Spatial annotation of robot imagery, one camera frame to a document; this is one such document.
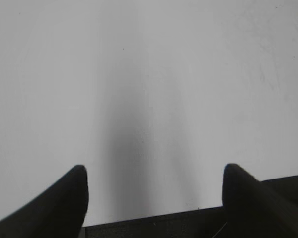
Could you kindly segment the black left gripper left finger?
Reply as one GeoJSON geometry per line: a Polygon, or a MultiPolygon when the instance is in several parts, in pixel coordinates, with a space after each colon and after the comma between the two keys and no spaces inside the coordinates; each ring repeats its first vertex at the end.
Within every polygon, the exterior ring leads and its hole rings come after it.
{"type": "Polygon", "coordinates": [[[0,238],[77,238],[88,203],[87,171],[76,165],[35,199],[0,220],[0,238]]]}

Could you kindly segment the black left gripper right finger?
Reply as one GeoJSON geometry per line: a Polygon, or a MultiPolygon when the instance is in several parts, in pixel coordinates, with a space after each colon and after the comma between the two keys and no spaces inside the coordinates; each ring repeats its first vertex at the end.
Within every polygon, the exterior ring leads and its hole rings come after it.
{"type": "Polygon", "coordinates": [[[298,238],[298,205],[238,164],[227,164],[222,203],[237,238],[298,238]]]}

